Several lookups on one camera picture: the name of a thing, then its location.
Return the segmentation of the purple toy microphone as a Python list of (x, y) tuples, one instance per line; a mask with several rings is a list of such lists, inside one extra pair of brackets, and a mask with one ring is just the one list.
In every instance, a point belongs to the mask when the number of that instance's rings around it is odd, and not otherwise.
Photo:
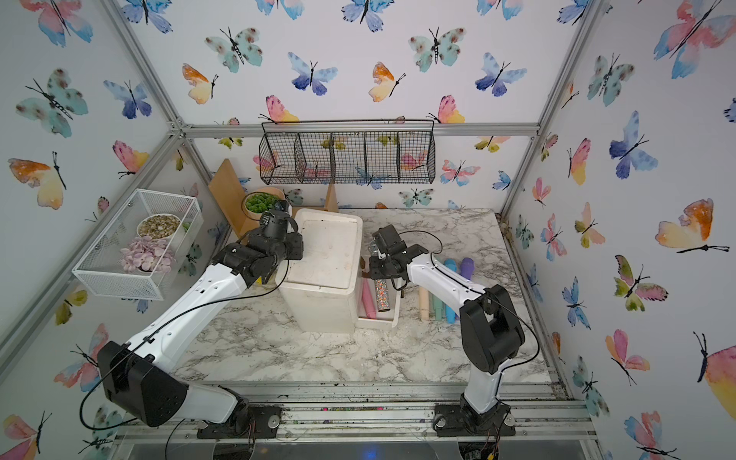
[(464, 258), (459, 266), (460, 275), (471, 281), (473, 280), (473, 274), (475, 274), (475, 261), (471, 258)]

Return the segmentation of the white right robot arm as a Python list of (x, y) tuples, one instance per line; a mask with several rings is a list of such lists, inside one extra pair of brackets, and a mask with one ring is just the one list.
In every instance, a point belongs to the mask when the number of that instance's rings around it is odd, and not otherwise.
[(471, 362), (463, 401), (475, 415), (496, 409), (502, 374), (515, 364), (526, 341), (508, 291), (500, 285), (484, 287), (451, 271), (425, 247), (407, 245), (392, 225), (380, 228), (372, 238), (376, 253), (369, 260), (371, 278), (424, 288), (455, 312), (463, 351)]

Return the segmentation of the white plastic drawer cabinet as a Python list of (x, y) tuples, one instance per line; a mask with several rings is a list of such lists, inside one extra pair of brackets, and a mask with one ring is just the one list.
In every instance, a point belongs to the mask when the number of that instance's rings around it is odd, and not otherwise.
[(363, 222), (357, 216), (303, 208), (295, 215), (304, 253), (283, 262), (279, 293), (301, 330), (351, 334), (358, 319)]

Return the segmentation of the glitter toy microphone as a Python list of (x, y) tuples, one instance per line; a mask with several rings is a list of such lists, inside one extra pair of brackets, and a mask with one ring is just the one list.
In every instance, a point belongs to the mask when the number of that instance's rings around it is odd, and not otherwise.
[(390, 312), (391, 302), (388, 285), (385, 280), (376, 280), (374, 283), (376, 295), (376, 308), (378, 312)]

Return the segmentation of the blue toy microphone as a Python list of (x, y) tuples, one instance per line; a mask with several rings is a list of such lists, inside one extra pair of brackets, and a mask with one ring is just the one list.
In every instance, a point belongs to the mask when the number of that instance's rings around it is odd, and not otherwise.
[[(452, 272), (457, 272), (457, 262), (454, 259), (446, 259), (444, 262), (444, 265)], [(454, 312), (454, 310), (448, 305), (445, 305), (446, 308), (446, 320), (448, 324), (454, 324), (456, 322), (457, 315)]]

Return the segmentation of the pink toy microphone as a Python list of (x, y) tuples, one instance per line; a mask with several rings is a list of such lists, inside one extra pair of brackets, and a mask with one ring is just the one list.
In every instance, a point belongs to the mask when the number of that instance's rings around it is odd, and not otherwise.
[(378, 310), (375, 303), (375, 285), (367, 278), (362, 279), (361, 302), (364, 309), (364, 316), (368, 319), (375, 320), (378, 318)]

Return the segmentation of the white bottom drawer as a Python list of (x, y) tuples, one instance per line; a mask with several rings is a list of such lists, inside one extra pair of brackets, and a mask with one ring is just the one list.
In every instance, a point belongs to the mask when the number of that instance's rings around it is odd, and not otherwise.
[(397, 327), (400, 317), (401, 295), (386, 280), (369, 277), (368, 261), (360, 258), (358, 273), (358, 329), (388, 331)]

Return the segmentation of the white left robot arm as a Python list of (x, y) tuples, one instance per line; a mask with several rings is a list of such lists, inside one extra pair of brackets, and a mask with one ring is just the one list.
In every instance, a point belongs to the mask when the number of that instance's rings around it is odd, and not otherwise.
[(248, 402), (232, 390), (187, 383), (172, 371), (194, 339), (229, 303), (245, 300), (283, 262), (299, 261), (303, 237), (285, 200), (262, 214), (257, 228), (226, 245), (201, 278), (164, 314), (124, 344), (109, 341), (97, 357), (105, 398), (134, 421), (159, 427), (197, 420), (242, 435), (251, 421)]

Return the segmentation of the peach toy microphone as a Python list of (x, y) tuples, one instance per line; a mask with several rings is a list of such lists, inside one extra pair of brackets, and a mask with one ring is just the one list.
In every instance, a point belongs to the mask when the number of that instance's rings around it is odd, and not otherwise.
[(423, 322), (429, 322), (430, 320), (430, 298), (429, 298), (429, 291), (425, 289), (424, 287), (419, 287), (418, 289), (418, 296), (419, 296), (419, 312), (420, 312), (420, 319)]

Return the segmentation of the green toy microphone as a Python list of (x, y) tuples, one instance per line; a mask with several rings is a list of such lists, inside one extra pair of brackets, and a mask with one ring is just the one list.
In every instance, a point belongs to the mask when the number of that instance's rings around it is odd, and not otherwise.
[(431, 297), (431, 305), (432, 305), (434, 320), (438, 322), (444, 322), (446, 318), (445, 318), (445, 305), (443, 301), (434, 294), (432, 294), (430, 297)]

